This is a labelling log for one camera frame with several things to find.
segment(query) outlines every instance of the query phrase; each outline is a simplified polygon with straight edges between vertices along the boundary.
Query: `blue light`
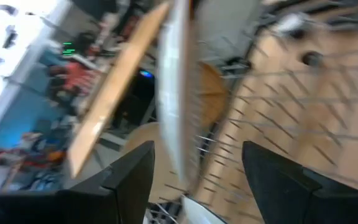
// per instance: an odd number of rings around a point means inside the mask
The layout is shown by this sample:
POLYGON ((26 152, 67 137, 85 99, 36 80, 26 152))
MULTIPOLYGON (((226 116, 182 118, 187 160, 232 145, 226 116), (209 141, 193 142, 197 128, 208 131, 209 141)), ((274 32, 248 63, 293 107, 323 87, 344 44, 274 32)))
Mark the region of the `blue light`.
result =
POLYGON ((141 70, 140 74, 143 75, 144 77, 147 77, 147 78, 153 77, 153 75, 150 72, 145 71, 145 70, 141 70))

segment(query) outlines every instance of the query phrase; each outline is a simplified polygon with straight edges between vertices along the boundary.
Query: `person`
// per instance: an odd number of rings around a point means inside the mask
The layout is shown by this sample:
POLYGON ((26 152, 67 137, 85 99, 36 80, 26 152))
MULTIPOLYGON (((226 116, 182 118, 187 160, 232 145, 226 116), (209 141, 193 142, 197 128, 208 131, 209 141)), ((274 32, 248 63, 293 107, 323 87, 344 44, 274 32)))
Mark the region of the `person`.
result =
POLYGON ((72 106, 77 96, 86 96, 90 93, 94 83, 95 73, 87 71, 79 62, 69 62, 65 66, 48 66, 49 77, 52 78, 47 95, 50 100, 64 108, 71 116, 78 116, 72 106))

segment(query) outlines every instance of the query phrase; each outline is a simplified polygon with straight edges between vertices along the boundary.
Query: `wire mesh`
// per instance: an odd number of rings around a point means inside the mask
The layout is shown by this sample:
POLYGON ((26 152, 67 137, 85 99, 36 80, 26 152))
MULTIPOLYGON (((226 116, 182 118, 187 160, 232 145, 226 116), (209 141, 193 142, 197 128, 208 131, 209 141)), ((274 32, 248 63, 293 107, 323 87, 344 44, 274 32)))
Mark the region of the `wire mesh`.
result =
MULTIPOLYGON (((301 40, 251 23, 257 31, 242 37, 252 70, 223 71, 225 116, 198 136, 204 166, 184 194, 228 223, 263 223, 242 168, 246 140, 358 189, 358 29, 333 32, 325 19, 311 19, 301 40), (322 55, 319 64, 301 62, 309 51, 322 55)), ((179 200, 152 205, 151 223, 181 223, 180 212, 179 200)))

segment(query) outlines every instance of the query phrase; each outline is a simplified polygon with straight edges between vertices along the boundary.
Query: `wooden floor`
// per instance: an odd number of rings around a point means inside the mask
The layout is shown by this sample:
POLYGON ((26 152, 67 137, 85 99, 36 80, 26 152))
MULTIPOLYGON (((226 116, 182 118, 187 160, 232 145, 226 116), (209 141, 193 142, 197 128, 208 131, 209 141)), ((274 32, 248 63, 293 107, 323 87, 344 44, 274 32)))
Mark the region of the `wooden floor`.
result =
POLYGON ((262 36, 257 46, 265 55, 253 51, 255 69, 234 93, 210 146, 218 156, 210 154, 193 194, 229 223, 263 222, 242 168, 243 141, 358 189, 358 32, 316 29, 286 41, 287 50, 266 30, 262 36), (320 69, 299 62, 309 50, 324 55, 320 69))

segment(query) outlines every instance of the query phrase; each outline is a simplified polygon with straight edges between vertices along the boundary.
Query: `red shirt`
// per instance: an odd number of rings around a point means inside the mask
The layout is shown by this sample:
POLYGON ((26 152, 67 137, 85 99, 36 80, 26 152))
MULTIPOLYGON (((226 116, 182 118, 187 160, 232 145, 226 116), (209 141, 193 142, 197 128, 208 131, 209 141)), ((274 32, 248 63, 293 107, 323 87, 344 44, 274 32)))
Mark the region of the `red shirt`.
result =
POLYGON ((87 95, 92 90, 98 72, 85 70, 78 62, 70 62, 66 65, 67 77, 64 89, 72 90, 74 86, 81 89, 81 95, 87 95))

